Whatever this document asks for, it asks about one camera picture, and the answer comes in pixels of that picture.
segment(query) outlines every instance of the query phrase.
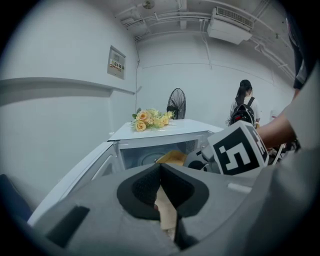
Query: ceiling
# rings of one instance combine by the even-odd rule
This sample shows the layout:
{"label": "ceiling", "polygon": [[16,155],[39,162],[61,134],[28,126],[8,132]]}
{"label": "ceiling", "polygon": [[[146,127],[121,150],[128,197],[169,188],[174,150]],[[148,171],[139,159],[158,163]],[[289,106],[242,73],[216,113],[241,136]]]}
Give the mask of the ceiling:
{"label": "ceiling", "polygon": [[294,78],[294,53],[288,36],[286,12],[277,0],[219,0],[218,3],[210,0],[153,0],[151,9],[144,8],[145,0],[105,1],[136,41],[158,33],[199,32],[199,19],[210,20],[214,7],[229,9],[253,21],[250,31],[253,36],[248,43],[253,48],[257,46],[256,42],[261,43],[255,49],[267,52],[266,57],[281,66],[291,79]]}

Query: electrical box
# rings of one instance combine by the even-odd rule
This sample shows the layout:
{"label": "electrical box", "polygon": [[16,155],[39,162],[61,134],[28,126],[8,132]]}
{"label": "electrical box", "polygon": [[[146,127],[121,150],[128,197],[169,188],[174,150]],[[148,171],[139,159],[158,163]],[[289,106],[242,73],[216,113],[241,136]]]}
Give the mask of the electrical box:
{"label": "electrical box", "polygon": [[126,56],[113,46],[110,47],[107,73],[125,79]]}

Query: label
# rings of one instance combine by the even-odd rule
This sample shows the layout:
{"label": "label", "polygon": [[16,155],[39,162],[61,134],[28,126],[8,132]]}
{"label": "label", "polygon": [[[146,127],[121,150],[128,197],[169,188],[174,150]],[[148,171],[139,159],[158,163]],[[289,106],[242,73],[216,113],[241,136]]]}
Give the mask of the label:
{"label": "label", "polygon": [[122,71],[122,70],[124,70],[125,69],[125,67],[123,66],[123,65],[121,65],[120,63],[118,63],[118,62],[116,62],[114,59],[110,59],[110,67],[111,68],[114,68],[114,69],[116,69],[116,70],[118,70],[118,71]]}

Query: fan grille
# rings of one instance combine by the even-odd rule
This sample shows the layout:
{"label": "fan grille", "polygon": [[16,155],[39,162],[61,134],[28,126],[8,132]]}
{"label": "fan grille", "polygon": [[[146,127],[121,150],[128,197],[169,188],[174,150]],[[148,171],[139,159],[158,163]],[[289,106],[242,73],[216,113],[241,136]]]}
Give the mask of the fan grille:
{"label": "fan grille", "polygon": [[184,119],[186,115],[186,96],[180,88],[173,90],[169,97],[167,111],[174,112],[174,119]]}

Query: white wall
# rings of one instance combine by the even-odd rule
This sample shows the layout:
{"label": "white wall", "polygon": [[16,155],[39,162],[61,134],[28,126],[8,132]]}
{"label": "white wall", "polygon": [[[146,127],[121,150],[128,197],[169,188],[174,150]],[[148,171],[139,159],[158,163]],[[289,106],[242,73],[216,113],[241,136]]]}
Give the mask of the white wall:
{"label": "white wall", "polygon": [[[135,92],[136,46],[105,4],[102,0],[41,2],[9,42],[0,78],[66,78]],[[125,80],[107,73],[110,46],[126,56]]]}
{"label": "white wall", "polygon": [[243,79],[251,82],[260,103],[262,125],[269,122],[271,110],[280,112],[291,102],[293,82],[261,53],[246,43],[208,38],[208,44],[212,70],[199,34],[162,35],[140,42],[137,79],[142,88],[137,106],[165,111],[172,90],[181,88],[186,97],[185,118],[226,127]]}
{"label": "white wall", "polygon": [[[74,81],[136,89],[132,36],[104,1],[88,3],[42,3],[2,59],[1,79],[14,79],[0,81],[0,174],[8,175],[32,208],[134,112],[132,93]],[[107,74],[110,45],[126,55],[125,80]],[[58,79],[26,79],[33,77]]]}

